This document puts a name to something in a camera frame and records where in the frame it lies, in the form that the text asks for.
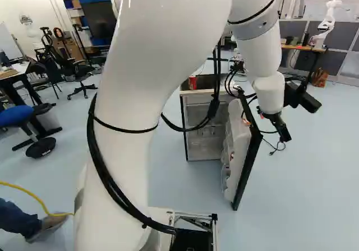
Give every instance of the whiteboard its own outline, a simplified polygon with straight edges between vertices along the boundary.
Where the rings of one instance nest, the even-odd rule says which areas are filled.
[[[6,28],[4,22],[0,24],[0,50],[1,49],[4,50],[6,56],[9,59],[17,59],[23,57],[19,47],[15,43],[9,30]]]

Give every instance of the red can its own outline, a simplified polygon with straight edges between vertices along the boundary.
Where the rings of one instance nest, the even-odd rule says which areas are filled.
[[[189,85],[190,90],[196,90],[197,89],[197,77],[190,76],[188,78],[188,85]]]

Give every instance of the yellow cable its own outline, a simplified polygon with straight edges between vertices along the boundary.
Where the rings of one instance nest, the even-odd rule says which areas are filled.
[[[34,193],[26,190],[25,188],[22,188],[18,185],[13,185],[13,184],[10,184],[10,183],[6,183],[6,182],[3,182],[3,181],[0,181],[0,185],[5,185],[7,187],[10,187],[10,188],[15,188],[15,189],[18,189],[18,190],[21,190],[25,193],[27,193],[28,195],[32,196],[35,200],[37,200],[40,204],[41,204],[41,207],[43,208],[44,212],[48,215],[48,216],[73,216],[74,214],[73,213],[50,213],[49,210],[47,209],[45,203],[38,197],[36,196]]]

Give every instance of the black office chair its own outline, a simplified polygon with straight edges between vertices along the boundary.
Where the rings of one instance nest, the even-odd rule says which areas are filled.
[[[61,67],[62,73],[65,76],[74,76],[75,81],[80,83],[80,87],[75,88],[73,93],[67,95],[67,99],[71,100],[72,96],[74,96],[75,94],[81,91],[84,92],[84,97],[87,99],[88,96],[86,90],[96,90],[97,87],[95,86],[95,84],[85,86],[83,84],[83,81],[89,78],[90,76],[92,76],[91,72],[95,70],[95,68],[89,65],[88,62],[84,59],[75,62],[75,58],[67,59],[61,56],[59,53],[57,53],[57,51],[53,47],[53,40],[49,34],[45,34],[42,37],[42,42],[46,49],[44,54],[51,55],[54,61]]]
[[[60,92],[62,92],[62,90],[57,85],[57,83],[60,83],[64,80],[63,80],[61,74],[58,72],[58,70],[55,70],[55,71],[49,70],[49,69],[47,69],[47,67],[44,64],[37,62],[37,63],[33,63],[33,64],[29,65],[29,67],[27,69],[27,73],[36,73],[39,76],[45,74],[47,76],[47,78],[45,80],[31,83],[31,85],[34,88],[36,88],[36,90],[38,90],[39,87],[50,84],[52,86],[52,89],[55,92],[57,99],[59,99],[59,97],[57,95],[57,91],[55,89],[55,86],[57,87],[57,89]]]

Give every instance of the shoe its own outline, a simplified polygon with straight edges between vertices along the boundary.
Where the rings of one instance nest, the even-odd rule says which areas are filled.
[[[45,240],[49,235],[54,233],[59,227],[61,227],[68,216],[47,216],[42,219],[41,230],[30,238],[25,238],[25,240],[31,244],[35,241]]]

